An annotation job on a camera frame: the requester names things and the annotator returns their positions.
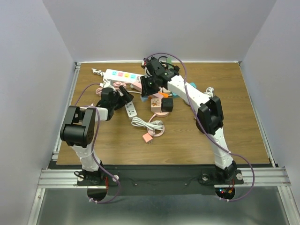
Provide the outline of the blue plug adapter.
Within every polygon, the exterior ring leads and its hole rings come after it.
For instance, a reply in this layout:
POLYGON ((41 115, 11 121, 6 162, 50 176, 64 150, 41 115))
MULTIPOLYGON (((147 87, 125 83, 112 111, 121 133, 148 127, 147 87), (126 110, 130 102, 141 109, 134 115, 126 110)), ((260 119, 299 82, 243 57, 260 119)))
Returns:
POLYGON ((145 96, 145 97, 140 96, 140 99, 141 99, 142 102, 147 102, 149 97, 148 96, 145 96))

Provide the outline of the orange power strip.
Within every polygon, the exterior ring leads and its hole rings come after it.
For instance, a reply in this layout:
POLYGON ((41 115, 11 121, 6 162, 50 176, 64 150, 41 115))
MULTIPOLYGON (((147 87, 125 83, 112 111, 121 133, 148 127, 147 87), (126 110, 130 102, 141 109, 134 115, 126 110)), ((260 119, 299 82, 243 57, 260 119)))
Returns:
POLYGON ((163 92, 159 92, 159 96, 160 96, 161 98, 167 98, 167 97, 169 97, 168 94, 163 93, 163 92))

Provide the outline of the green power strip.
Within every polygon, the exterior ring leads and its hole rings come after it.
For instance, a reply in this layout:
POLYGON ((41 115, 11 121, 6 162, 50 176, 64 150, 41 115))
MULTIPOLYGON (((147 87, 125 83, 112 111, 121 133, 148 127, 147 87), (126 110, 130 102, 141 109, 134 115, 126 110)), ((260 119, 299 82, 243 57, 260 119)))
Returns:
POLYGON ((166 59, 166 63, 172 64, 172 59, 171 58, 167 58, 166 59))

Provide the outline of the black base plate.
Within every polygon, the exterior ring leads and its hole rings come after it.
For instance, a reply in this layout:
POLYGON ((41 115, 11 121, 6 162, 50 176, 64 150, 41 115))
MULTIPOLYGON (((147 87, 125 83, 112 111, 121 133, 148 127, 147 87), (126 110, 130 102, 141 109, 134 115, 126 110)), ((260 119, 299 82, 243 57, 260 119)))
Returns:
POLYGON ((75 171, 77 185, 100 200, 136 195, 215 195, 217 186, 244 183, 241 170, 225 178, 214 165, 106 165, 106 172, 75 171))

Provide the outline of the pink round socket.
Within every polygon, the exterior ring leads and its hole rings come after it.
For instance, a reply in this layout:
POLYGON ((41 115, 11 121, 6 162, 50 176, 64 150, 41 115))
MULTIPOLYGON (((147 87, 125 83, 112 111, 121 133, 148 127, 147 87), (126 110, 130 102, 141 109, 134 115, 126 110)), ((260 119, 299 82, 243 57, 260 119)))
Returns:
POLYGON ((169 115, 169 112, 154 112, 154 115, 159 118, 164 118, 169 115))

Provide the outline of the teal power strip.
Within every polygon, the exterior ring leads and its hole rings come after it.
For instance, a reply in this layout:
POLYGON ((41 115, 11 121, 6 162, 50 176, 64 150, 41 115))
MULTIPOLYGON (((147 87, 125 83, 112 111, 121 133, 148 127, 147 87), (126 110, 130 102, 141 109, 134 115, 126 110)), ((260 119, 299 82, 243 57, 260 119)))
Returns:
MULTIPOLYGON (((197 88, 197 86, 196 86, 196 84, 195 84, 194 82, 191 82, 190 85, 191 85, 192 87, 194 87, 194 88, 197 88)), ((178 97, 179 97, 175 92, 172 92, 172 96, 173 96, 174 98, 178 98, 178 97)))

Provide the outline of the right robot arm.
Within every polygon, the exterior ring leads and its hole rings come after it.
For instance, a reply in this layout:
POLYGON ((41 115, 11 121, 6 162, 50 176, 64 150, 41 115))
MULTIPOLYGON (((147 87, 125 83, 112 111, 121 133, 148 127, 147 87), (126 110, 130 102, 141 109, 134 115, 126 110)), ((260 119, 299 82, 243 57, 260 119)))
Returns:
POLYGON ((155 57, 145 58, 142 63, 145 75, 140 78, 142 96, 148 97, 164 87, 188 102, 196 118, 196 126, 211 141, 216 167, 216 179, 221 183, 231 180, 237 170, 223 131, 223 110, 217 96, 210 97, 186 82, 178 69, 165 68, 155 57))

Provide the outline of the small white power strip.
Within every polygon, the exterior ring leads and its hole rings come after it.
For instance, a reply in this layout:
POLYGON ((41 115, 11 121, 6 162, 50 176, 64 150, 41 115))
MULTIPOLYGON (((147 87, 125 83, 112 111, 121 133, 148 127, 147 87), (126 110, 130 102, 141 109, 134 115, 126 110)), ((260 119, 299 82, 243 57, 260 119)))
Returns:
POLYGON ((132 120, 134 117, 137 117, 137 111, 132 101, 125 104, 125 109, 130 120, 132 120))

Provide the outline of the black cube socket adapter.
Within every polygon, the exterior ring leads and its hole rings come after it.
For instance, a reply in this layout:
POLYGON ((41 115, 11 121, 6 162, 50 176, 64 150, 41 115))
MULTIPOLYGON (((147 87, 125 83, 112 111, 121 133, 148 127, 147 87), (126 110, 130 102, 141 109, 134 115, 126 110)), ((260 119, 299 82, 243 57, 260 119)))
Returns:
POLYGON ((162 110, 162 112, 172 112, 173 111, 173 98, 172 97, 162 98, 161 110, 162 110))

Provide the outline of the pink plug adapter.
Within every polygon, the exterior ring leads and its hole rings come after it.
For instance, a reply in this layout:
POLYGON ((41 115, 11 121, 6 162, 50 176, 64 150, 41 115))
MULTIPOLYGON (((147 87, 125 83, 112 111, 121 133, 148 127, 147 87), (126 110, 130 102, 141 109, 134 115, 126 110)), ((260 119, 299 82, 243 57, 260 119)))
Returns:
POLYGON ((149 133, 144 134, 142 138, 146 144, 152 143, 153 137, 149 133))

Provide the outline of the pink cube adapter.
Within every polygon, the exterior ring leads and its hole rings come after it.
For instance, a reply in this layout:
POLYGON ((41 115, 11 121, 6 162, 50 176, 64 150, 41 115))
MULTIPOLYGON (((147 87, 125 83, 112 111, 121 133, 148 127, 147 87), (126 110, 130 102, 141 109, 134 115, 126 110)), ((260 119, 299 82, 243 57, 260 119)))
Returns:
POLYGON ((150 109, 154 113, 159 113, 162 110, 162 99, 152 98, 150 100, 150 109))

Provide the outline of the pink power strip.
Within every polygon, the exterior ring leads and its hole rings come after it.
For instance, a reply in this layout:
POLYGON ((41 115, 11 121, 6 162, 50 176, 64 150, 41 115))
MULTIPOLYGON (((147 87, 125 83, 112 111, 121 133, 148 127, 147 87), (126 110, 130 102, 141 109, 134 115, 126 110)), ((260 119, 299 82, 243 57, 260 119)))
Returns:
MULTIPOLYGON (((142 91, 142 85, 139 82, 133 82, 130 84, 131 88, 136 89, 137 91, 142 91)), ((156 93, 148 96, 149 98, 160 98, 162 99, 164 96, 161 93, 156 93)))

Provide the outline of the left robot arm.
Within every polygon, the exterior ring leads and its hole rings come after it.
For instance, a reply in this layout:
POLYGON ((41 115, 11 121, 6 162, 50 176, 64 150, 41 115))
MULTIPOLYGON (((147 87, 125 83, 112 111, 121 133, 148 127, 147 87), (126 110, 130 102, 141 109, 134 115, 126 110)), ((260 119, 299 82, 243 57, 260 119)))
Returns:
POLYGON ((99 123, 109 121, 118 110, 132 102, 134 96, 124 87, 106 87, 96 106, 68 107, 60 129, 60 139, 70 146, 80 159, 82 170, 75 172, 80 185, 100 185, 108 176, 101 160, 94 153, 99 123))

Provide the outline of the white colourful power strip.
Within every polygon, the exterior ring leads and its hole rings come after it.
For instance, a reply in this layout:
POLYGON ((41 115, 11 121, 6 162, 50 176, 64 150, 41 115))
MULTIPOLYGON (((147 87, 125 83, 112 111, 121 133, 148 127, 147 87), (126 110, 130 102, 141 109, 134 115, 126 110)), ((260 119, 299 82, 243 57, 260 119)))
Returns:
POLYGON ((103 78, 113 82, 134 83, 140 82, 141 76, 140 74, 107 69, 104 72, 103 78))

